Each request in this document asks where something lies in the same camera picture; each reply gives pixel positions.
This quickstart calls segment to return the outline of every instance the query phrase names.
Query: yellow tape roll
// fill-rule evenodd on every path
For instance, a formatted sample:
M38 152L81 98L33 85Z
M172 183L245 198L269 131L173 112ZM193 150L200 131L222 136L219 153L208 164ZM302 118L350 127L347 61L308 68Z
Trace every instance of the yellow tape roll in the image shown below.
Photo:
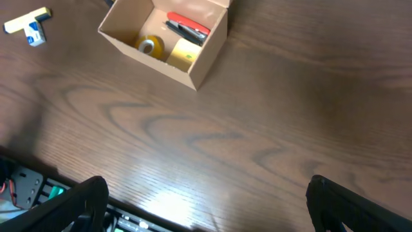
M135 48L153 58L160 59L163 53L162 45L154 35L142 36L135 44Z

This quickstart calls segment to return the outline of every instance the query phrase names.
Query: green component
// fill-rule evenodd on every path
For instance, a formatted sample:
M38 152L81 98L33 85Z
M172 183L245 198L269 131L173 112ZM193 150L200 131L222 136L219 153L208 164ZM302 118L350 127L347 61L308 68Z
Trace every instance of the green component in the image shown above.
M64 188L60 187L60 186L54 186L51 189L50 195L49 195L49 200L52 199L53 197L56 197L57 195L60 195L62 193L64 193L64 191L66 191Z

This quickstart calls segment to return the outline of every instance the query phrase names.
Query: open box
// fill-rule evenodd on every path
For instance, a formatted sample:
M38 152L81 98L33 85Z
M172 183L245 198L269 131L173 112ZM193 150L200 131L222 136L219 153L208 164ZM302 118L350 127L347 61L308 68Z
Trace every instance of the open box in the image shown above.
M232 0L116 0L98 28L122 53L197 90L227 38L227 7ZM181 37L168 29L167 13L176 12L211 30L187 72L166 63ZM137 50L144 35L162 39L164 52L155 59Z

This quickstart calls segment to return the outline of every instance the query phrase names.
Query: blue label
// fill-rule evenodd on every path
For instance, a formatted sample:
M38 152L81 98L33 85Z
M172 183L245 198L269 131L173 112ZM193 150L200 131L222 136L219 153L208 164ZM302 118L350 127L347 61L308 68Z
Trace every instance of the blue label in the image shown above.
M34 42L34 39L33 39L33 37L28 36L27 41L28 41L29 44L31 44L32 42Z
M37 27L37 23L36 22L32 22L29 24L29 27L33 28L33 30L38 31L38 27Z

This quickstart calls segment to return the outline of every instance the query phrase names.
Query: wooden table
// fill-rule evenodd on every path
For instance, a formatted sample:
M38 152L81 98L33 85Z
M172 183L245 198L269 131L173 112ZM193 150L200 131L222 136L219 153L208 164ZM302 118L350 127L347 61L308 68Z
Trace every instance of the wooden table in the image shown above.
M199 92L99 35L103 0L3 0L0 19L42 6L46 44L0 34L3 144L23 130L15 149L185 226L313 231L316 173L412 219L409 1L235 0Z

